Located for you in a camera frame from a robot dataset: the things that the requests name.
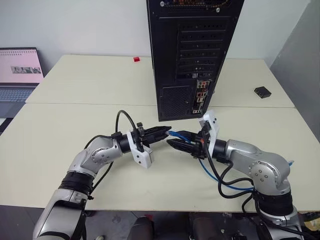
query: computer tower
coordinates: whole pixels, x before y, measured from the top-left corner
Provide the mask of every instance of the computer tower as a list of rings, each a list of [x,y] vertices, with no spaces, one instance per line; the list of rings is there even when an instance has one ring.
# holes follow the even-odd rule
[[[159,121],[199,118],[214,93],[244,0],[146,3]]]

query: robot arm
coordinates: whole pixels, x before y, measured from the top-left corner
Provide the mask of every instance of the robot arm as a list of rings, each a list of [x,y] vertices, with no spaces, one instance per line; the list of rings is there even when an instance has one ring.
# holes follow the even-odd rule
[[[252,179],[256,210],[263,220],[261,227],[257,229],[258,233],[264,229],[264,234],[271,237],[266,239],[303,239],[300,234],[295,234],[301,232],[301,226],[287,179],[290,173],[288,162],[278,154],[262,151],[246,142],[217,139],[219,126],[213,110],[207,111],[199,122],[202,131],[198,134],[178,132],[190,142],[181,139],[169,139],[167,142],[173,148],[190,153],[197,159],[210,157],[224,164],[232,163],[234,169]]]
[[[33,231],[34,240],[78,240],[84,236],[85,206],[92,199],[93,181],[99,170],[112,164],[123,153],[132,152],[134,160],[144,168],[153,162],[150,144],[165,139],[169,126],[122,135],[97,136],[71,163],[59,188],[53,193]]]

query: usb port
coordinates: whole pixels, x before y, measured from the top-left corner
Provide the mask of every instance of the usb port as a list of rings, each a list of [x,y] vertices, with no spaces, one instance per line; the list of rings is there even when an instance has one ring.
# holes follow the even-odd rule
[[[196,99],[196,102],[197,103],[203,103],[205,101],[205,97],[198,97],[197,99]]]
[[[196,96],[197,98],[204,98],[207,96],[207,92],[197,92]]]

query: white wall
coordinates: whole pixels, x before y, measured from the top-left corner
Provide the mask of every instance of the white wall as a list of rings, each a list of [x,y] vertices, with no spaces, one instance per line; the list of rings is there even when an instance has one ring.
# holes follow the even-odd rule
[[[308,2],[245,0],[228,57],[270,66]],[[0,47],[37,47],[45,73],[63,54],[150,56],[146,0],[0,0]]]

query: floor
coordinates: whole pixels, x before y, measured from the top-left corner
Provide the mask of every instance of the floor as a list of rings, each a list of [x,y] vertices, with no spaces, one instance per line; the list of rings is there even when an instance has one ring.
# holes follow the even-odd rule
[[[42,213],[40,208],[0,205],[0,239],[31,240],[35,224]],[[188,212],[164,211],[96,211],[86,220],[87,239],[104,235],[106,240],[126,240],[138,217],[154,221],[155,239],[189,240]],[[258,239],[255,226],[246,218],[237,219],[231,213],[210,213],[222,238],[230,240],[235,234]]]

